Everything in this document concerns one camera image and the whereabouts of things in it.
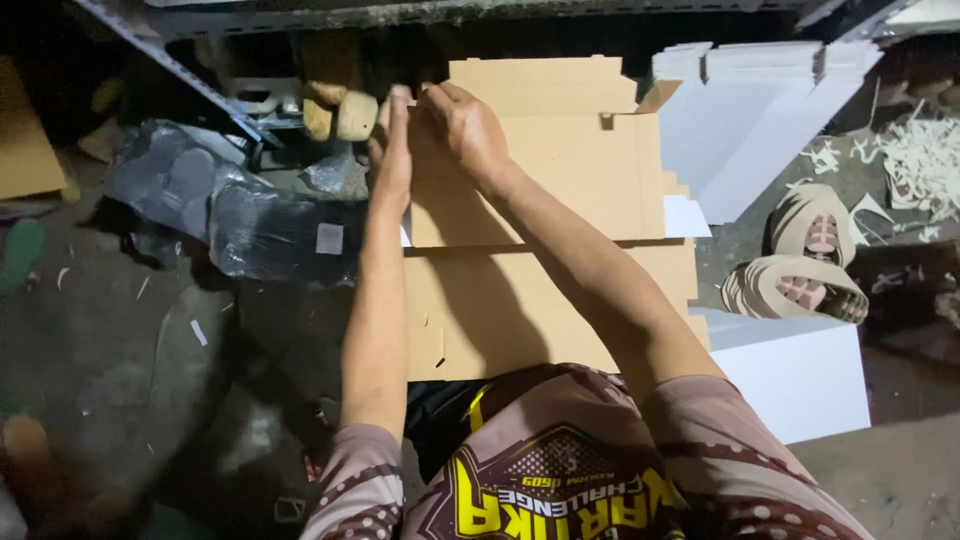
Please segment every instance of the patterned sleeve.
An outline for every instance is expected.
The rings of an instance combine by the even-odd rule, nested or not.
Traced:
[[[383,428],[354,425],[334,437],[323,496],[300,540],[384,540],[403,507],[400,446]]]
[[[641,413],[678,491],[704,516],[698,532],[737,539],[872,539],[726,380],[670,380]]]

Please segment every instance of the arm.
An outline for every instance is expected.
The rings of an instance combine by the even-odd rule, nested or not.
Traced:
[[[371,139],[374,182],[360,252],[360,280],[344,338],[340,420],[341,428],[380,426],[397,441],[403,437],[410,362],[399,232],[410,203],[409,101],[409,90],[396,86],[377,121],[377,134],[384,136]]]
[[[450,83],[426,94],[460,164],[596,331],[638,404],[666,380],[725,377],[650,275],[510,159],[489,107]]]

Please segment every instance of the shirt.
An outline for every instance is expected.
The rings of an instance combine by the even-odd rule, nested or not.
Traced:
[[[726,380],[660,384],[637,410],[576,364],[503,376],[414,502],[383,428],[339,431],[303,540],[871,539]]]

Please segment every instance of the concrete floor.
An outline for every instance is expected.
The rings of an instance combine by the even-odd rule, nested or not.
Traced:
[[[843,157],[839,173],[817,177],[798,157],[741,219],[699,242],[698,304],[722,308],[715,285],[760,255],[785,184],[813,177],[848,206],[865,192],[882,204],[880,160],[848,159],[851,145],[849,137],[833,142]],[[189,258],[171,272],[138,265],[116,235],[84,225],[105,167],[73,152],[60,156],[84,197],[42,219],[40,282],[0,299],[0,351],[9,358],[0,363],[0,413],[40,418],[80,492],[155,490],[222,533],[295,536],[297,526],[274,524],[274,501],[319,496],[301,457],[322,454],[329,434],[314,413],[318,399],[329,404],[339,393],[350,289],[223,283],[205,279],[208,269]],[[58,287],[62,268],[69,271]],[[247,338],[233,335],[238,327]],[[877,538],[957,538],[960,380],[873,351],[864,363],[875,425],[885,425],[800,443],[794,452]]]

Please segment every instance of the flattened cardboard box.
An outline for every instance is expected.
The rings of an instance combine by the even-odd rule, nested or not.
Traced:
[[[676,175],[661,178],[668,194],[684,194],[686,186],[676,184]],[[687,301],[697,297],[693,239],[643,244],[626,251],[709,350],[706,321],[687,314]],[[449,248],[405,263],[409,380],[483,379],[544,362],[618,373],[593,328],[533,254]]]
[[[664,236],[657,116],[635,113],[619,58],[452,61],[450,80],[485,101],[511,156],[548,192],[614,240]],[[602,122],[601,113],[614,113]],[[411,109],[415,247],[522,243]]]
[[[0,57],[0,200],[66,186],[60,162],[13,66]]]

